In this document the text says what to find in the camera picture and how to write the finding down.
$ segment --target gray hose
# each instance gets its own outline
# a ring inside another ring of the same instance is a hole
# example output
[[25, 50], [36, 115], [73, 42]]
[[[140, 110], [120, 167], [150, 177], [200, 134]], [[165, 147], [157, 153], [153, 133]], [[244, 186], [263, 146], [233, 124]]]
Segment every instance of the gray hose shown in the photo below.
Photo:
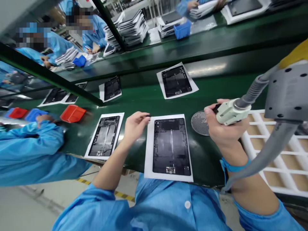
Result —
[[272, 163], [288, 144], [292, 135], [296, 131], [297, 126], [298, 124], [277, 122], [275, 129], [265, 143], [261, 152], [246, 168], [234, 173], [229, 178], [225, 187], [221, 189], [221, 193], [226, 193], [236, 180], [252, 176]]
[[270, 75], [277, 70], [278, 70], [278, 65], [272, 67], [263, 75], [258, 76], [251, 84], [247, 93], [235, 101], [235, 105], [238, 108], [247, 108], [250, 105], [252, 105], [259, 97], [259, 95], [262, 93], [263, 89], [269, 83]]

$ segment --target yellow machine part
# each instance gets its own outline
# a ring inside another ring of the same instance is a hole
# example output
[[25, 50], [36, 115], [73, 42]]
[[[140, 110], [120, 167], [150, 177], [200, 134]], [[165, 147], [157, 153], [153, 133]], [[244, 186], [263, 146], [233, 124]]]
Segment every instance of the yellow machine part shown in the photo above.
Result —
[[287, 57], [279, 63], [280, 69], [285, 69], [287, 66], [301, 60], [308, 61], [308, 39], [298, 45]]

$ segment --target blue wrist strap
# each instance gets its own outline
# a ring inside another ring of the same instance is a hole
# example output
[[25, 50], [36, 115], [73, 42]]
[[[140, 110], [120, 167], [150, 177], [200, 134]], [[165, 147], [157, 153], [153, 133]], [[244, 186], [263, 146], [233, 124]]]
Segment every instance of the blue wrist strap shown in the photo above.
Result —
[[225, 184], [226, 184], [226, 170], [227, 169], [229, 172], [239, 172], [241, 171], [243, 168], [246, 168], [247, 165], [250, 164], [250, 159], [248, 159], [248, 162], [246, 165], [244, 166], [232, 166], [230, 165], [224, 158], [222, 158], [220, 161], [222, 170], [224, 171], [224, 175], [225, 175]]

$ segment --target blue plastic bin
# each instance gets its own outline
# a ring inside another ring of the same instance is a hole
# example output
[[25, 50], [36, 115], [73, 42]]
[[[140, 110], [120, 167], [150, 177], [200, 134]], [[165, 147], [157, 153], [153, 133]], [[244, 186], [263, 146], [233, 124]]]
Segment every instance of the blue plastic bin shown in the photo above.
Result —
[[87, 61], [87, 59], [83, 55], [81, 55], [79, 58], [76, 57], [73, 60], [73, 64], [75, 64], [76, 66], [83, 67], [85, 65], [86, 61]]
[[28, 122], [35, 122], [37, 116], [46, 115], [46, 114], [48, 114], [48, 112], [34, 108], [28, 113], [25, 120]]
[[176, 39], [179, 40], [189, 36], [191, 25], [192, 23], [187, 19], [187, 22], [185, 22], [184, 24], [181, 24], [179, 26], [173, 26]]
[[4, 115], [4, 117], [7, 118], [7, 119], [11, 119], [11, 117], [9, 117], [9, 114], [11, 114], [11, 113], [13, 112], [14, 109], [15, 109], [14, 107], [11, 108], [11, 109], [9, 109], [9, 110], [7, 111], [7, 113]]

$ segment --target white rack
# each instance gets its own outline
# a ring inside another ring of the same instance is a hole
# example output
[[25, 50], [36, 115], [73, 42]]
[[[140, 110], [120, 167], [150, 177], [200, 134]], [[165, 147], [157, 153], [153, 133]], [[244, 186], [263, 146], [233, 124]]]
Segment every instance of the white rack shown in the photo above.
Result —
[[[250, 111], [250, 127], [242, 136], [251, 160], [258, 155], [276, 124], [263, 115], [264, 110]], [[259, 173], [276, 193], [308, 197], [308, 136], [293, 135], [274, 162]]]

